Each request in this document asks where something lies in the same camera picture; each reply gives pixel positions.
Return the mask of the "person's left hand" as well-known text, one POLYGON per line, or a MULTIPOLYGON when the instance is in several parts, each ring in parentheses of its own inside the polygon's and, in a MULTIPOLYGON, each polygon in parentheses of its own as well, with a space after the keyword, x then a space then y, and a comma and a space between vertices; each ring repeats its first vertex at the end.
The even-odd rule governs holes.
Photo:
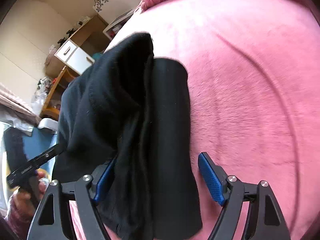
MULTIPOLYGON (((48 178, 47 172, 41 168, 37 170, 37 179, 38 179, 38 191, 39 191, 39 200, 42 199, 46 189, 48 187, 48 178)), ((31 201, 32 194, 30 191, 25 190, 24 188, 19 188, 13 194, 13 200, 17 207, 17 210, 20 214, 32 218, 35 214, 37 207, 35 207, 31 201)))

